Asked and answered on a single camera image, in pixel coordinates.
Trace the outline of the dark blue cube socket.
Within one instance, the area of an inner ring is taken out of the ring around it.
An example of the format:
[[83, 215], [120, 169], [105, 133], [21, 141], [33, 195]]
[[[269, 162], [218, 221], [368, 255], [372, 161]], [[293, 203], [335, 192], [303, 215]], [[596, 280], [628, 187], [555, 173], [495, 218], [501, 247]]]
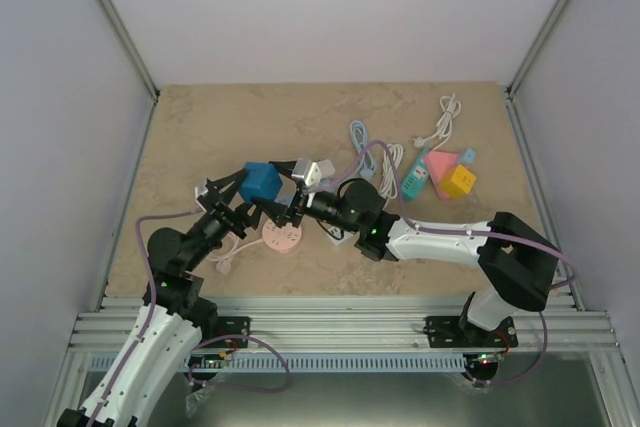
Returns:
[[275, 200], [283, 181], [274, 165], [262, 162], [247, 162], [243, 169], [247, 176], [239, 188], [244, 202], [252, 203], [254, 197]]

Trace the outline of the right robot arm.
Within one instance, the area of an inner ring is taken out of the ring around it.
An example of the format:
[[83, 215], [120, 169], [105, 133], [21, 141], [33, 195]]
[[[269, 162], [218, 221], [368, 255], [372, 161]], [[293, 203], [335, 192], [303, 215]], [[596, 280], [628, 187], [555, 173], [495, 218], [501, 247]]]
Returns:
[[275, 162], [296, 191], [288, 204], [258, 195], [252, 202], [277, 226], [298, 226], [308, 216], [357, 235], [356, 248], [373, 261], [431, 259], [478, 267], [486, 289], [473, 292], [461, 313], [435, 316], [425, 327], [431, 345], [480, 347], [519, 310], [541, 313], [552, 289], [557, 259], [554, 246], [517, 216], [498, 212], [488, 222], [437, 224], [404, 219], [385, 209], [376, 188], [361, 178], [348, 179], [336, 191], [321, 189], [313, 162]]

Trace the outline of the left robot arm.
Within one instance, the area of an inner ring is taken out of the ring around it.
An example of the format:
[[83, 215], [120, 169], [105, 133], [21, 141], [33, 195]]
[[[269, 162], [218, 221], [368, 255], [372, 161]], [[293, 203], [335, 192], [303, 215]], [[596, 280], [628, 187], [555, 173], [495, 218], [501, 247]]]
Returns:
[[257, 228], [261, 211], [231, 202], [249, 173], [205, 181], [196, 192], [198, 220], [187, 232], [164, 227], [141, 241], [149, 276], [143, 305], [116, 359], [77, 408], [67, 408], [60, 426], [145, 426], [176, 370], [196, 346], [246, 346], [250, 321], [219, 317], [214, 302], [200, 295], [194, 269], [224, 238]]

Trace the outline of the yellow cube socket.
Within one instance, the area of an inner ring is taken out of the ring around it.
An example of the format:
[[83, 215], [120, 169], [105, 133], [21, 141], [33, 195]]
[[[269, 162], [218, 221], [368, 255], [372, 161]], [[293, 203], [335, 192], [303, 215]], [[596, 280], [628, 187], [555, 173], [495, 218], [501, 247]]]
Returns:
[[441, 197], [456, 199], [469, 195], [477, 177], [466, 166], [458, 164], [449, 169], [439, 182]]

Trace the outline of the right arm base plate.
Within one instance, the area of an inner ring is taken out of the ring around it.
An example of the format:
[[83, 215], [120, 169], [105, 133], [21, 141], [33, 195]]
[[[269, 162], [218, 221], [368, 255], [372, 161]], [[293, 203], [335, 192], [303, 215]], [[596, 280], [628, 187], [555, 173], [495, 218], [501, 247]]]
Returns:
[[423, 333], [431, 348], [494, 348], [519, 345], [514, 320], [505, 318], [497, 329], [485, 331], [474, 325], [459, 325], [457, 316], [428, 316]]

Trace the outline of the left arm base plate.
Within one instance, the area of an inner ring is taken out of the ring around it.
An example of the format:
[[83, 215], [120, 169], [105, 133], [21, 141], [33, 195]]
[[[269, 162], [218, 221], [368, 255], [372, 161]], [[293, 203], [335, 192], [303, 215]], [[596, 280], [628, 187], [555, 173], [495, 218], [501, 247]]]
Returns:
[[208, 345], [208, 348], [237, 350], [246, 348], [248, 341], [241, 339], [240, 335], [248, 336], [251, 333], [251, 318], [247, 316], [219, 316], [215, 321], [208, 322], [203, 331], [202, 341], [213, 338], [235, 335], [235, 338], [219, 340]]

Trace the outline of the small blue charger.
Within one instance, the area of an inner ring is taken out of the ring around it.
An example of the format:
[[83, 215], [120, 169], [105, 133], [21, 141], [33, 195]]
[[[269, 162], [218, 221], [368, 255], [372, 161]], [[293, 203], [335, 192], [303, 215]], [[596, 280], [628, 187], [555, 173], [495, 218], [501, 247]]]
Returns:
[[462, 165], [470, 165], [474, 162], [475, 157], [476, 157], [475, 150], [472, 148], [468, 148], [459, 155], [458, 162]]

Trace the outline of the pink triangular power strip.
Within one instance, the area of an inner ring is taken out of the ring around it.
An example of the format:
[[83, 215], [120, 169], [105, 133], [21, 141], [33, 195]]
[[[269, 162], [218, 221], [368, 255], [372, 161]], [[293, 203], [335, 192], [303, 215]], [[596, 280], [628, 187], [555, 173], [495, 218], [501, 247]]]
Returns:
[[442, 151], [429, 151], [424, 157], [430, 179], [441, 200], [450, 199], [450, 196], [440, 189], [439, 184], [446, 172], [457, 165], [457, 159], [456, 153]]

